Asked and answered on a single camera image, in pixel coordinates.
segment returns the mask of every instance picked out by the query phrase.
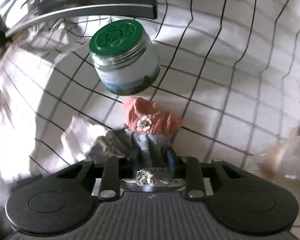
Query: jar lid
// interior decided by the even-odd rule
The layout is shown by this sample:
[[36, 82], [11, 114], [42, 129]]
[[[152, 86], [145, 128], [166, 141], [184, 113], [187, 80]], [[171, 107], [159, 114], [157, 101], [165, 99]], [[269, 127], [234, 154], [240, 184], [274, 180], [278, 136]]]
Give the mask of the jar lid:
[[142, 25], [130, 19], [107, 24], [90, 39], [89, 49], [97, 57], [117, 56], [132, 49], [143, 34]]

